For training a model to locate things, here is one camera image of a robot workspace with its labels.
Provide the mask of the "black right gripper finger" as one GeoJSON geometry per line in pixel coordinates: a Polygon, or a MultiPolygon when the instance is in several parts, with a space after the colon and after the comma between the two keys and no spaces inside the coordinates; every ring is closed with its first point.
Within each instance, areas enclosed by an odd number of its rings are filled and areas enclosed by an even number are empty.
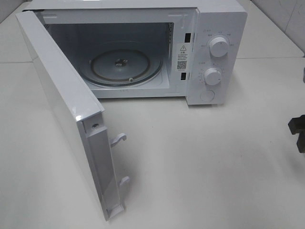
{"type": "Polygon", "coordinates": [[[305,152],[305,117],[300,116],[296,118],[292,118],[289,123],[288,127],[291,131],[291,134],[299,134],[298,140],[296,142],[297,148],[300,153],[305,152]]]}

